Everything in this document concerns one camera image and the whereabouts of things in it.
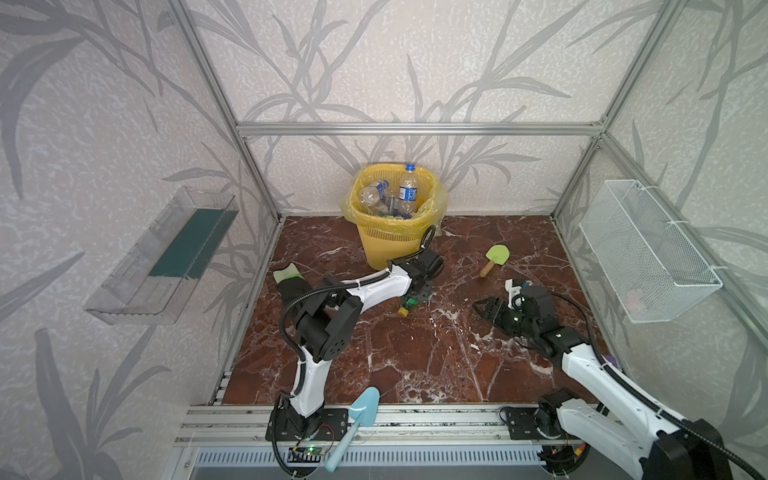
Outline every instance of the side wall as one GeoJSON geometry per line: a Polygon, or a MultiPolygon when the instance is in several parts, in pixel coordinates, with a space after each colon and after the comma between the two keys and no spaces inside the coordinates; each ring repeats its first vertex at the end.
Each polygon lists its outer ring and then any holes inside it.
{"type": "MultiPolygon", "coordinates": [[[[611,134],[758,302],[768,305],[768,6],[688,2],[611,134]]],[[[578,223],[603,180],[599,153],[558,218],[617,354],[670,407],[714,424],[768,472],[768,358],[719,294],[668,323],[627,320],[578,223]]],[[[738,468],[738,475],[746,478],[738,468]]]]}
{"type": "Polygon", "coordinates": [[[164,2],[3,2],[0,31],[0,478],[157,478],[274,223],[164,2]],[[240,213],[181,318],[87,314],[182,185],[240,213]]]}
{"type": "MultiPolygon", "coordinates": [[[[661,1],[190,0],[239,122],[597,121],[661,1]]],[[[452,212],[548,213],[573,137],[261,137],[284,212],[338,212],[361,167],[418,163],[452,212]]]]}

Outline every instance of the trash can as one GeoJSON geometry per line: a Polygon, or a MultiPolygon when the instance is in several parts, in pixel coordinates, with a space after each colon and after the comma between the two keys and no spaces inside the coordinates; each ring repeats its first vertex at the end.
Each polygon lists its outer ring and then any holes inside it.
{"type": "Polygon", "coordinates": [[[374,217],[363,211],[360,191],[377,180],[386,180],[397,191],[406,173],[404,164],[375,164],[361,170],[349,193],[339,202],[344,217],[357,225],[368,264],[386,268],[387,260],[414,253],[430,225],[439,225],[448,206],[448,192],[429,170],[417,167],[416,214],[408,220],[374,217]]]}

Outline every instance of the light blue trowel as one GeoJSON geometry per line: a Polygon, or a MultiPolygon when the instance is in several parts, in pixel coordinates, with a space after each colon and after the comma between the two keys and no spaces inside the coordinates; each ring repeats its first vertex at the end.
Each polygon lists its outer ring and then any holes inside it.
{"type": "Polygon", "coordinates": [[[379,389],[375,386],[370,386],[349,407],[349,423],[352,423],[352,425],[341,438],[341,442],[328,455],[326,460],[327,471],[333,472],[339,466],[339,462],[341,462],[349,444],[357,434],[357,427],[361,425],[364,427],[373,426],[376,420],[376,410],[379,409],[379,395],[379,389]]]}

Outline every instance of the red marble floor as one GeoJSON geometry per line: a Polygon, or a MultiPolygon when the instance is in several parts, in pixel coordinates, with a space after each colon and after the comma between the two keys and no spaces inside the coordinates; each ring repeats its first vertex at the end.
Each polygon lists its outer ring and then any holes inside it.
{"type": "MultiPolygon", "coordinates": [[[[527,350],[481,319],[472,302],[505,298],[504,280],[524,277],[586,306],[576,276],[548,217],[446,217],[445,234],[430,246],[445,261],[435,292],[407,318],[399,299],[361,315],[352,341],[333,360],[326,403],[350,403],[367,387],[382,403],[536,402],[568,387],[594,398],[549,361],[527,350]],[[509,261],[484,279],[478,273],[491,245],[509,248],[509,261]]],[[[266,286],[237,356],[225,404],[271,405],[279,389],[290,390],[296,356],[277,332],[283,304],[272,270],[294,262],[311,285],[333,274],[341,280],[372,272],[357,227],[343,218],[291,217],[278,241],[266,286]]],[[[578,311],[555,299],[561,323],[586,333],[578,311]]]]}

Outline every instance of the wire basket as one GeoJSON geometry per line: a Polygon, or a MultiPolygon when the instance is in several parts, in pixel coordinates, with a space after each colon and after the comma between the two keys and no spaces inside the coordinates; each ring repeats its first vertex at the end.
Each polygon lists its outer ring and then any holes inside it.
{"type": "Polygon", "coordinates": [[[607,180],[579,228],[633,323],[672,320],[723,285],[637,180],[607,180]]]}

